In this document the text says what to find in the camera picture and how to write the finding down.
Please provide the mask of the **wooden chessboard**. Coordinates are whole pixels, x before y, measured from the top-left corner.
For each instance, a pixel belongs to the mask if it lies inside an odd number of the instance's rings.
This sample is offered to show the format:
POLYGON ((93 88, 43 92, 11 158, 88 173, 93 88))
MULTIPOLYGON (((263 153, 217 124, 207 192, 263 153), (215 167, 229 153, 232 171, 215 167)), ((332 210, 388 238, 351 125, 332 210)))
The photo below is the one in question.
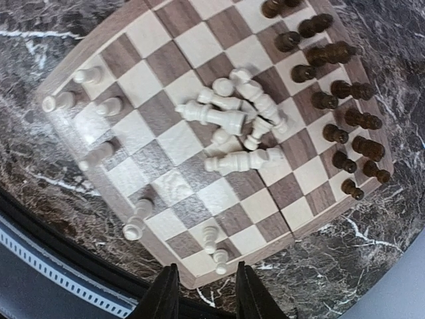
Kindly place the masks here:
POLYGON ((311 97, 333 82, 366 82, 361 61, 321 67, 296 83, 292 68, 307 63, 312 47, 347 41, 339 19, 294 50, 278 51, 276 35, 294 31, 315 15, 336 13, 329 1, 302 1, 265 18, 259 1, 130 1, 96 27, 39 86, 39 102, 73 92, 76 105, 46 113, 70 153, 80 161, 104 142, 113 156, 86 171, 105 202, 126 222, 140 199, 153 214, 139 241, 162 265, 175 263, 183 286, 195 289, 284 249, 356 204, 341 186, 364 193, 380 182, 363 173, 367 157, 351 144, 329 142, 326 125, 355 141, 388 146, 384 129, 348 126, 345 113, 379 115, 375 99, 346 97, 335 110, 314 108, 311 97), (258 149, 279 148, 274 167, 221 174, 204 161, 244 149, 243 136, 215 124, 186 121, 177 105, 196 100, 232 69, 247 68, 278 105, 289 129, 266 126, 258 149), (118 97, 122 111, 101 116, 96 107, 118 97), (203 229, 218 229, 216 249, 228 252, 227 273, 216 273, 203 248, 203 229))

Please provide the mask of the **white pawn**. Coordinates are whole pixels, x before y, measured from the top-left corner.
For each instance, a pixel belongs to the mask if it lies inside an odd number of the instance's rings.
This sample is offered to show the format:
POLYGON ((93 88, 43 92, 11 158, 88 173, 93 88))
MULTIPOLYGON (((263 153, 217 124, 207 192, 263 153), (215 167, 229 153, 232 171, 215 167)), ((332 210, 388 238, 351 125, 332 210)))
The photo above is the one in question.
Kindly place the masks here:
POLYGON ((69 109, 76 105, 76 95, 73 92, 61 92, 56 96, 47 96, 43 99, 41 107, 46 113, 59 109, 69 109))
POLYGON ((110 142, 104 142, 98 147, 90 150, 79 162, 78 167, 82 171, 88 171, 99 165, 103 160, 113 156, 115 152, 114 146, 110 142))
POLYGON ((214 254, 217 240, 218 229, 216 227, 208 226, 203 229, 203 248, 207 254, 214 254))
POLYGON ((214 262, 216 263, 216 273, 219 275, 224 275, 227 273, 227 262, 228 262, 228 252, 225 249, 218 249, 212 255, 214 262))

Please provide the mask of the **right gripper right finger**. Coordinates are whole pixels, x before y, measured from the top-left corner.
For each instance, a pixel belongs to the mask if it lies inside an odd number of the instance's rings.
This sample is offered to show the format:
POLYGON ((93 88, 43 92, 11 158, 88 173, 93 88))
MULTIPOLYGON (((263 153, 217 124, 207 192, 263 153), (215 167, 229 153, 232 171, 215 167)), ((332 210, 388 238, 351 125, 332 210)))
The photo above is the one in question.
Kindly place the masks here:
POLYGON ((286 317, 253 268, 243 261, 238 263, 236 271, 236 317, 286 317))

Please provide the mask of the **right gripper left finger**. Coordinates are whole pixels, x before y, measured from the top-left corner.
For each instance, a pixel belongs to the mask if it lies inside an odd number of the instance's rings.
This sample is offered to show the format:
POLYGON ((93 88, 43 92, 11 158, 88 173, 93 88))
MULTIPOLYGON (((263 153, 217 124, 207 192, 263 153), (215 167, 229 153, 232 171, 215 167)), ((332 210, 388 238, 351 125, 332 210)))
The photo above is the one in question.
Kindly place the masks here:
POLYGON ((131 318, 178 318, 179 271, 172 263, 165 266, 131 313, 131 318))

